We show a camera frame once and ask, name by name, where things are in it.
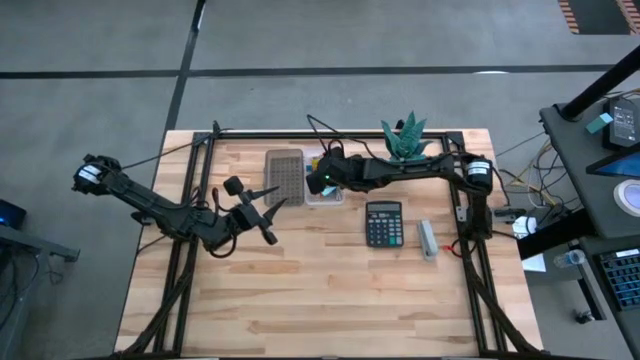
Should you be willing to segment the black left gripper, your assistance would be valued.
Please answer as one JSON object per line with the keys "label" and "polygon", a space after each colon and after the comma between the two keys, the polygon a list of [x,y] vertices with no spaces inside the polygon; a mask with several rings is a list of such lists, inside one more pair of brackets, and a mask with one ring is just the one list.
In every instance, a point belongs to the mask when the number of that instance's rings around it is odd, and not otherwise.
{"label": "black left gripper", "polygon": [[252,201],[278,190],[279,186],[256,191],[244,190],[244,185],[237,176],[228,178],[223,183],[223,186],[229,195],[238,196],[240,199],[240,203],[230,209],[231,217],[239,226],[239,229],[247,231],[258,227],[266,243],[275,245],[278,239],[270,230],[270,227],[273,225],[273,218],[276,213],[286,203],[287,199],[280,200],[263,214],[258,212]]}

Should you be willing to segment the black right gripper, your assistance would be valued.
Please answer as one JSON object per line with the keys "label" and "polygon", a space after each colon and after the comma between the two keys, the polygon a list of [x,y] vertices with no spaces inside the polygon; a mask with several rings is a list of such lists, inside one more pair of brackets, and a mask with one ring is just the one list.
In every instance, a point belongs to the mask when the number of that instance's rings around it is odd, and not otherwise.
{"label": "black right gripper", "polygon": [[326,187],[340,187],[351,191],[361,191],[363,179],[363,157],[346,157],[341,148],[329,150],[321,157],[315,169],[306,176],[306,184],[313,195],[320,194]]}

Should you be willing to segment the clear plastic pencil box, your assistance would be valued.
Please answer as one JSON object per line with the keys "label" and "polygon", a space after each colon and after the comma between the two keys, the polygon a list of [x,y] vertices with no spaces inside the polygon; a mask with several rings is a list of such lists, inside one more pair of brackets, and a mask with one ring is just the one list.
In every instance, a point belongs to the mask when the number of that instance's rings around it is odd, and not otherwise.
{"label": "clear plastic pencil box", "polygon": [[[309,158],[313,156],[322,157],[323,155],[324,155],[324,151],[321,147],[305,148],[303,150],[305,176],[311,174],[307,170],[307,166],[309,165]],[[303,179],[303,184],[304,184],[304,201],[309,206],[339,206],[344,203],[344,200],[345,200],[344,193],[338,187],[336,187],[337,188],[336,197],[323,197],[321,193],[314,195],[310,192],[306,179]]]}

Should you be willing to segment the grey translucent box lid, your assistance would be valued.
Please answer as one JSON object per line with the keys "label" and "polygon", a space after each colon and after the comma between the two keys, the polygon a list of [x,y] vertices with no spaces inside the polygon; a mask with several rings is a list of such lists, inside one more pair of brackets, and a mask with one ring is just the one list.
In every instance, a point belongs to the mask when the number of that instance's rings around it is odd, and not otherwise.
{"label": "grey translucent box lid", "polygon": [[281,202],[284,206],[304,203],[304,158],[300,149],[274,149],[265,153],[264,187],[277,190],[264,197],[269,207]]}

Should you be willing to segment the green succulent plant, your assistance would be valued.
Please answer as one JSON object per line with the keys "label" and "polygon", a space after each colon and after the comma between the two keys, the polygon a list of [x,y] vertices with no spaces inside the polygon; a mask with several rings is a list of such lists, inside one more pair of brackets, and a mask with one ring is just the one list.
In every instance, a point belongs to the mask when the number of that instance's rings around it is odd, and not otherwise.
{"label": "green succulent plant", "polygon": [[426,120],[416,120],[411,111],[398,133],[391,129],[388,122],[382,120],[381,126],[385,137],[385,146],[390,154],[389,161],[396,163],[418,161],[426,158],[425,148],[431,140],[421,141]]}

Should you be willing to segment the black desk calculator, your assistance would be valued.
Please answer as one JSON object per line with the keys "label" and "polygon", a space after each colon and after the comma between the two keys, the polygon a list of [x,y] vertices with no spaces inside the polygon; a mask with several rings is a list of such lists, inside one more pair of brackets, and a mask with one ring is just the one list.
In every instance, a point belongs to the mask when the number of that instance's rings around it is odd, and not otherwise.
{"label": "black desk calculator", "polygon": [[366,244],[372,248],[404,246],[402,204],[397,201],[371,201],[365,211]]}

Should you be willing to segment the grey stapler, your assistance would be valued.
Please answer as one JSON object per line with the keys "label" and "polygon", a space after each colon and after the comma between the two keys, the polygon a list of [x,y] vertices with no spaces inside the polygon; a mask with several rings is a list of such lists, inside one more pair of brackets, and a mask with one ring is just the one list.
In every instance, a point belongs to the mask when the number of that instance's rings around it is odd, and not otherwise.
{"label": "grey stapler", "polygon": [[425,260],[433,261],[439,253],[439,244],[435,238],[431,222],[429,220],[421,220],[417,225],[417,231]]}

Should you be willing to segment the small white box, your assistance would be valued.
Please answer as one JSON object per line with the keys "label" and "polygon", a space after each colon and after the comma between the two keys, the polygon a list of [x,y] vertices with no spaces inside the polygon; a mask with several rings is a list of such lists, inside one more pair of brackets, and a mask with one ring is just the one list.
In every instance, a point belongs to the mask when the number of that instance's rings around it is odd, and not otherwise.
{"label": "small white box", "polygon": [[536,232],[537,219],[533,216],[520,216],[512,224],[512,231],[517,239],[522,239]]}

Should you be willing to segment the white paper sheet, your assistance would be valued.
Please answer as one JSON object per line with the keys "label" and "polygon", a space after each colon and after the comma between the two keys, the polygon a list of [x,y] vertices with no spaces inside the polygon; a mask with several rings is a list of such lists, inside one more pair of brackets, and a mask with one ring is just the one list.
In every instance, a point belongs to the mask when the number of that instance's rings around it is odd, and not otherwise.
{"label": "white paper sheet", "polygon": [[545,273],[546,263],[544,259],[544,254],[540,253],[535,256],[524,259],[522,261],[522,267],[525,271]]}

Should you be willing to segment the dark grey side desk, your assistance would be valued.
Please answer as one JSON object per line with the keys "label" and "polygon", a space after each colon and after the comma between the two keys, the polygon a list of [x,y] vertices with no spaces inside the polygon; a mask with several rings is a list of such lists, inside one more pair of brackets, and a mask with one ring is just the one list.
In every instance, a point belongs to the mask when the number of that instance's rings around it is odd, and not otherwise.
{"label": "dark grey side desk", "polygon": [[613,154],[602,147],[600,134],[590,134],[586,125],[603,110],[600,101],[585,110],[577,122],[565,120],[552,106],[539,111],[543,127],[560,155],[586,214],[600,237],[615,239],[640,235],[640,217],[621,210],[614,188],[626,177],[588,174],[586,168]]}

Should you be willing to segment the grey metal side table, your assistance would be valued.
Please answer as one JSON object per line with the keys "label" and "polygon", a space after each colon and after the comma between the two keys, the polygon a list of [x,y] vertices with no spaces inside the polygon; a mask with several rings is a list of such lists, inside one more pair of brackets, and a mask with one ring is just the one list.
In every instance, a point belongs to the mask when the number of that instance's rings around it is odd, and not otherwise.
{"label": "grey metal side table", "polygon": [[31,303],[40,281],[47,276],[51,256],[76,262],[80,250],[0,225],[0,263],[11,273],[6,293],[0,274],[0,360],[10,360],[21,343]]}

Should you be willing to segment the clear water bottle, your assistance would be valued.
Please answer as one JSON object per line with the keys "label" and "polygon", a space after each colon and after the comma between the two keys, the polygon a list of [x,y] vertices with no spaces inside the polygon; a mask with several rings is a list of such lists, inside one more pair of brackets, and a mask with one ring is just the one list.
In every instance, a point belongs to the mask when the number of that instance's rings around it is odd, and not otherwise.
{"label": "clear water bottle", "polygon": [[585,262],[586,255],[580,249],[572,249],[556,255],[553,259],[553,263],[557,268],[569,268],[572,266],[581,265]]}

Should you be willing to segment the black device with blue light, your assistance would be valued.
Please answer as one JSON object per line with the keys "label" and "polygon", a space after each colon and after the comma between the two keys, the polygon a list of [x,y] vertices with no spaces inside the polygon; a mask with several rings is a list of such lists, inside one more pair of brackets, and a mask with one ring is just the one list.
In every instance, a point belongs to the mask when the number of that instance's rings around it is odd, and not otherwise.
{"label": "black device with blue light", "polygon": [[0,225],[20,230],[26,215],[23,208],[0,199]]}

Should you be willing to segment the small teal box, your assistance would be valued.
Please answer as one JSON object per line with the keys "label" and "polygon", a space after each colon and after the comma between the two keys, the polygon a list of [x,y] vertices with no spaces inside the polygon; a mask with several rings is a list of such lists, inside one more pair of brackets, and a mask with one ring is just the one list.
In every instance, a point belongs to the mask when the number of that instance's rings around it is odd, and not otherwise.
{"label": "small teal box", "polygon": [[603,129],[605,129],[612,121],[613,121],[613,118],[610,114],[601,113],[592,121],[590,121],[585,126],[585,129],[589,134],[596,134],[602,131]]}

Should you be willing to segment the thick black pole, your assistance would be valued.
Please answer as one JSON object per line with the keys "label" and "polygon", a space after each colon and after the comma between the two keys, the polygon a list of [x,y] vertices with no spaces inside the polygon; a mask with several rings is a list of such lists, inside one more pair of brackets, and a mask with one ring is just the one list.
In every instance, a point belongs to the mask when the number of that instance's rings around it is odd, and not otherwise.
{"label": "thick black pole", "polygon": [[569,122],[577,118],[600,98],[640,69],[640,45],[587,87],[577,97],[559,109],[560,116]]}

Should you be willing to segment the tablet with blue screen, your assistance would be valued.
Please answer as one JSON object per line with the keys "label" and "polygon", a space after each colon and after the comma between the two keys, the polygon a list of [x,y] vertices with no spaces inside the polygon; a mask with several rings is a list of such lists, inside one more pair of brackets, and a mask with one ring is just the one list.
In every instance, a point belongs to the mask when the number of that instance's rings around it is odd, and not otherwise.
{"label": "tablet with blue screen", "polygon": [[620,152],[586,168],[587,174],[640,179],[640,150]]}

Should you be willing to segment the black power adapter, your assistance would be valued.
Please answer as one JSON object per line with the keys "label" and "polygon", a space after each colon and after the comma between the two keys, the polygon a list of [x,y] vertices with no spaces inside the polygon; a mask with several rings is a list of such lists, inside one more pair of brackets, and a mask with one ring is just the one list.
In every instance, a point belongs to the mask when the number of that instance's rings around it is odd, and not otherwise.
{"label": "black power adapter", "polygon": [[634,146],[640,141],[640,109],[631,100],[616,97],[604,105],[612,121],[605,127],[603,147],[618,150]]}

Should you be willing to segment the white round device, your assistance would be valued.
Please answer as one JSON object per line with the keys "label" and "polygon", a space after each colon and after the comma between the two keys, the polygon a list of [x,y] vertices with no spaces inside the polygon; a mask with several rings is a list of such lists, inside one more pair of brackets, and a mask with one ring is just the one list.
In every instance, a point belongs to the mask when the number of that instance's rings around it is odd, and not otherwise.
{"label": "white round device", "polygon": [[640,180],[629,179],[613,190],[616,205],[632,217],[640,218]]}

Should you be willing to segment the black mat with striped border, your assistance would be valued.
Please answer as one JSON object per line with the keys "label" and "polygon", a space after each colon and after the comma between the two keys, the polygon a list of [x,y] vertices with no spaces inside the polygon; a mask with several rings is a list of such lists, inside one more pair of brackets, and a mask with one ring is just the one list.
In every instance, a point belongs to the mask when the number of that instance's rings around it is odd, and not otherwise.
{"label": "black mat with striped border", "polygon": [[640,35],[640,0],[557,0],[574,35]]}

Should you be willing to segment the keyboard with coloured keys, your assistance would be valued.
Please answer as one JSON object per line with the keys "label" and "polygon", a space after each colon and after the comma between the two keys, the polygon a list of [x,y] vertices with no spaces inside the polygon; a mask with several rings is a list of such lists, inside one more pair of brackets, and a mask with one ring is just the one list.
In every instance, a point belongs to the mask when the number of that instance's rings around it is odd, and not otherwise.
{"label": "keyboard with coloured keys", "polygon": [[600,254],[597,259],[617,309],[640,308],[640,248]]}

